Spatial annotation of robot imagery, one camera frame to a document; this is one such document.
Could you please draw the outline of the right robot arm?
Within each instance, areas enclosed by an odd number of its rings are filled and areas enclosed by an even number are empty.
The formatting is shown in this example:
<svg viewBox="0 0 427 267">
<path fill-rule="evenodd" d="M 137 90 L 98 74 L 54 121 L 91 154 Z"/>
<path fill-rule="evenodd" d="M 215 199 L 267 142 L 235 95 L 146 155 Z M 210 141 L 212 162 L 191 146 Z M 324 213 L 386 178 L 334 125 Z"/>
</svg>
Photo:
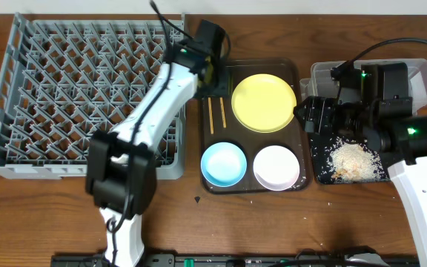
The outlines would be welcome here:
<svg viewBox="0 0 427 267">
<path fill-rule="evenodd" d="M 416 116 L 408 65 L 345 62 L 331 69 L 337 96 L 309 96 L 294 109 L 304 131 L 343 134 L 394 158 L 388 175 L 406 210 L 419 263 L 427 266 L 427 116 Z"/>
</svg>

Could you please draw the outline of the white pink bowl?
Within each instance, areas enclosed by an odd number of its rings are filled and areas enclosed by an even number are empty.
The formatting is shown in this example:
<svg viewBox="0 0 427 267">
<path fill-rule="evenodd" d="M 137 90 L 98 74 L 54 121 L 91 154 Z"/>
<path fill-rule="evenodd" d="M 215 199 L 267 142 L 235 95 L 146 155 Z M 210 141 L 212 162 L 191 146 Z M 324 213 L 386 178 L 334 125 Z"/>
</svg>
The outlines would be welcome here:
<svg viewBox="0 0 427 267">
<path fill-rule="evenodd" d="M 257 182 L 270 191 L 285 191 L 299 178 L 300 166 L 295 154 L 280 145 L 263 148 L 254 157 L 253 173 Z"/>
</svg>

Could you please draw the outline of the wooden chopstick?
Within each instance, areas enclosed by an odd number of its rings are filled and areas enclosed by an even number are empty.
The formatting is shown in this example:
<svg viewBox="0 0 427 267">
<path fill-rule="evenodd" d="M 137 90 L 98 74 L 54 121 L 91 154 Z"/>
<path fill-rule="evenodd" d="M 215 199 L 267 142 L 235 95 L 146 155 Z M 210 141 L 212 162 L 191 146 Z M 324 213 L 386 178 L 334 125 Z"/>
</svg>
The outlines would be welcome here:
<svg viewBox="0 0 427 267">
<path fill-rule="evenodd" d="M 219 104 L 220 104 L 220 110 L 221 110 L 221 115 L 222 115 L 222 126 L 223 126 L 223 128 L 227 128 L 226 117 L 225 117 L 225 106 L 224 106 L 224 99 L 223 99 L 223 97 L 219 98 Z"/>
<path fill-rule="evenodd" d="M 214 134 L 214 121 L 213 121 L 213 109 L 211 98 L 208 97 L 208 117 L 209 117 L 209 128 L 211 135 Z"/>
</svg>

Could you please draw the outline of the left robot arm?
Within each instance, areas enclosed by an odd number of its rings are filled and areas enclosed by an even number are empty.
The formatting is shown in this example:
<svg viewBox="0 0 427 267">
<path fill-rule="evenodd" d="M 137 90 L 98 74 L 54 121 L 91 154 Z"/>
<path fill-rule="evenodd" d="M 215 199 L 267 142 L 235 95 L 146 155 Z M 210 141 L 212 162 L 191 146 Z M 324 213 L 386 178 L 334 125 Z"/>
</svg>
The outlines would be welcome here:
<svg viewBox="0 0 427 267">
<path fill-rule="evenodd" d="M 133 112 L 110 132 L 90 139 L 85 190 L 105 221 L 107 249 L 98 266 L 137 266 L 144 254 L 142 214 L 156 190 L 156 150 L 186 102 L 231 95 L 226 67 L 229 40 L 203 20 L 194 36 L 170 44 L 151 88 Z"/>
</svg>

